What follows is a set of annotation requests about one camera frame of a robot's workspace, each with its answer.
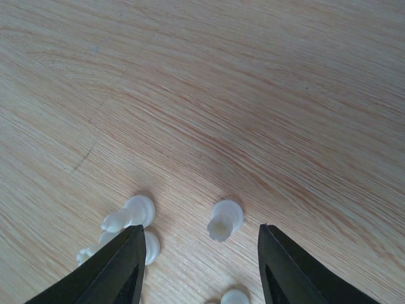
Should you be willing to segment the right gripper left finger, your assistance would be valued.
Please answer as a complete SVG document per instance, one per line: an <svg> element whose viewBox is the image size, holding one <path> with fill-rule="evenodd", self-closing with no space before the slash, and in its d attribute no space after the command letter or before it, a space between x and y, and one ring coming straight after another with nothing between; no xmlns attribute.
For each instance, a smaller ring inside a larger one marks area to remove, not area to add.
<svg viewBox="0 0 405 304"><path fill-rule="evenodd" d="M144 228L132 225L28 303L140 303L145 262Z"/></svg>

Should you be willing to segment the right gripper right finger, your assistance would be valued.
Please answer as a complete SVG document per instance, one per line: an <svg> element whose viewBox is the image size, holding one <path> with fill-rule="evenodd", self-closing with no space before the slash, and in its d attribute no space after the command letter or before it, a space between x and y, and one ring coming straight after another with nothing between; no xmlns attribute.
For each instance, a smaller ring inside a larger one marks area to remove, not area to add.
<svg viewBox="0 0 405 304"><path fill-rule="evenodd" d="M326 268L275 225L259 227L258 263L265 303L378 303Z"/></svg>

